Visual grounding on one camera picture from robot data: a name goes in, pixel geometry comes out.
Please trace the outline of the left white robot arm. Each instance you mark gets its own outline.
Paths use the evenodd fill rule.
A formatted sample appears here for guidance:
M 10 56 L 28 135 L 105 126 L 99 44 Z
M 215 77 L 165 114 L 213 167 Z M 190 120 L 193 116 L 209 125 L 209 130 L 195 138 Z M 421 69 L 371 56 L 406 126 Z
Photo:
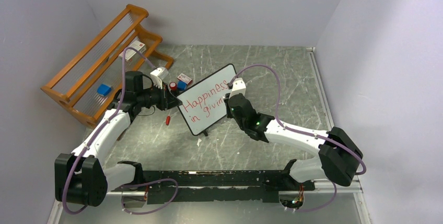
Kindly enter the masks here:
M 67 204 L 100 205 L 109 191 L 122 186 L 136 191 L 143 187 L 142 165 L 120 161 L 109 169 L 101 162 L 118 138 L 128 129 L 142 108 L 165 111 L 180 104 L 177 93 L 169 89 L 164 78 L 168 70 L 158 67 L 145 75 L 128 71 L 105 114 L 91 134 L 69 154 L 60 154 L 54 162 L 55 198 Z

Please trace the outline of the red marker cap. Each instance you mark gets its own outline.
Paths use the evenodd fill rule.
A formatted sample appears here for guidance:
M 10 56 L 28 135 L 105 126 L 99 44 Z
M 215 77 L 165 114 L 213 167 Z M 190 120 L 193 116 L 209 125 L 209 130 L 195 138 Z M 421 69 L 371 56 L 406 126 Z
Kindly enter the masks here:
M 166 120 L 165 120 L 165 124 L 167 125 L 167 126 L 169 126 L 169 124 L 170 124 L 170 120 L 171 120 L 171 116 L 167 116 L 167 118 L 166 118 Z

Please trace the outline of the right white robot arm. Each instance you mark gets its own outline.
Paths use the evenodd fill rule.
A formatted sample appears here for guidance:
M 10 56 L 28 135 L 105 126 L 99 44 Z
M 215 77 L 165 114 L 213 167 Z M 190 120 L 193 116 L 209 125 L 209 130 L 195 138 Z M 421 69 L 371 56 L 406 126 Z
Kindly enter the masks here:
M 343 129 L 321 131 L 280 122 L 271 115 L 258 113 L 241 93 L 226 94 L 224 102 L 227 116 L 251 139 L 293 146 L 313 156 L 288 163 L 288 172 L 282 175 L 282 184 L 287 189 L 317 179 L 350 186 L 357 175 L 363 153 Z

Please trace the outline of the black framed whiteboard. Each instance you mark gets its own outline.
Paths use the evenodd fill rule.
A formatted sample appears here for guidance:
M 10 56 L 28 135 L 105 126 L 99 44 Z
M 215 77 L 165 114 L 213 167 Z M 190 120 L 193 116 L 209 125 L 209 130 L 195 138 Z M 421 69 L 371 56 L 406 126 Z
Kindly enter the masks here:
M 231 92 L 228 83 L 236 74 L 234 65 L 227 64 L 178 95 L 179 111 L 192 135 L 226 116 L 224 96 Z

